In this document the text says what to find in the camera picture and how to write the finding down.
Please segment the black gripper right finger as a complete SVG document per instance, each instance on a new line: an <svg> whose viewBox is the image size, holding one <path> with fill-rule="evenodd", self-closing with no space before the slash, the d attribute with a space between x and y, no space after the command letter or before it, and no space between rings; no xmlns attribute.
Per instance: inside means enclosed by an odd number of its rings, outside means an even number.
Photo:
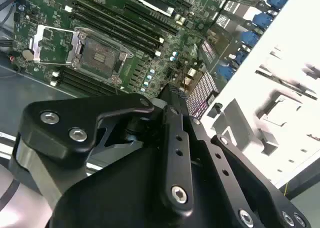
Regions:
<svg viewBox="0 0 320 228"><path fill-rule="evenodd" d="M209 138L188 111L186 95L178 91L180 110L191 141L191 158L219 199L222 228L305 228L305 216L221 134Z"/></svg>

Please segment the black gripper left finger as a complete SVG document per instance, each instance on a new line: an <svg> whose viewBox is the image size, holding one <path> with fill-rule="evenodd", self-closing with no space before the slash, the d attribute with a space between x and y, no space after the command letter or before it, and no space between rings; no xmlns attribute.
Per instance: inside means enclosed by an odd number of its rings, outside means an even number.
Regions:
<svg viewBox="0 0 320 228"><path fill-rule="evenodd" d="M184 117L178 94L165 86L158 107L138 93L38 101L22 112L16 162L34 179L52 211L75 184L98 146L121 141L160 144L164 118Z"/></svg>

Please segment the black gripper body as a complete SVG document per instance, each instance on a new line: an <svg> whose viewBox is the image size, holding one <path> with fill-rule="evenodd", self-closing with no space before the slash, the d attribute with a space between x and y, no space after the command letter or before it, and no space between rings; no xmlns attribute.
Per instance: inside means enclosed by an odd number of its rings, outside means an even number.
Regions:
<svg viewBox="0 0 320 228"><path fill-rule="evenodd" d="M51 226L232 228L224 163L192 117L166 117L160 144L148 143L71 187Z"/></svg>

